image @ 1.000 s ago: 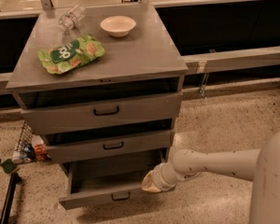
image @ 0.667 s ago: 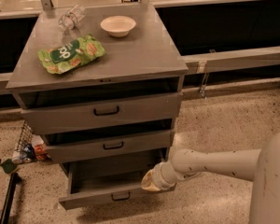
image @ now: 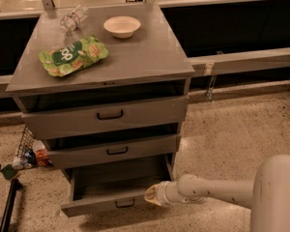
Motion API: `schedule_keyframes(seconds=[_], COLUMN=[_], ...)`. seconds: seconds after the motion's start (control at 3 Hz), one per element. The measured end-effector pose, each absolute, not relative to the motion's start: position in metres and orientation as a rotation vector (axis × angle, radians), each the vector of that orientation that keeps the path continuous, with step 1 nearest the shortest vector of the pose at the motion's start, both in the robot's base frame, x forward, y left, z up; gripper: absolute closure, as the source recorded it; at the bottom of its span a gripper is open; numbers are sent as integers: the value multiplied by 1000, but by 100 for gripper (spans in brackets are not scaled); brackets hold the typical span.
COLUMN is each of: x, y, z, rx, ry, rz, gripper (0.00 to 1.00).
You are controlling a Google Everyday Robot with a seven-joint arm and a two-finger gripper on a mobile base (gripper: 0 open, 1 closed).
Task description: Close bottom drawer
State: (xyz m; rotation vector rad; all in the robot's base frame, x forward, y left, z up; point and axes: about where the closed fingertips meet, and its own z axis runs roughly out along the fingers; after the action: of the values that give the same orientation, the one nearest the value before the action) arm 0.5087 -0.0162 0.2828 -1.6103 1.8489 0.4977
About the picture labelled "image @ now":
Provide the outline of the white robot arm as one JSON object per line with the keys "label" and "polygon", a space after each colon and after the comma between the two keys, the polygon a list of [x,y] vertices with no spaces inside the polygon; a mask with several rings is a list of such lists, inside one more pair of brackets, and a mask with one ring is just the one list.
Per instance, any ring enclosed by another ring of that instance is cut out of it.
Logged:
{"label": "white robot arm", "polygon": [[252,181],[207,180],[187,174],[148,188],[144,199],[167,207],[210,197],[250,209],[250,232],[290,232],[290,155],[265,160]]}

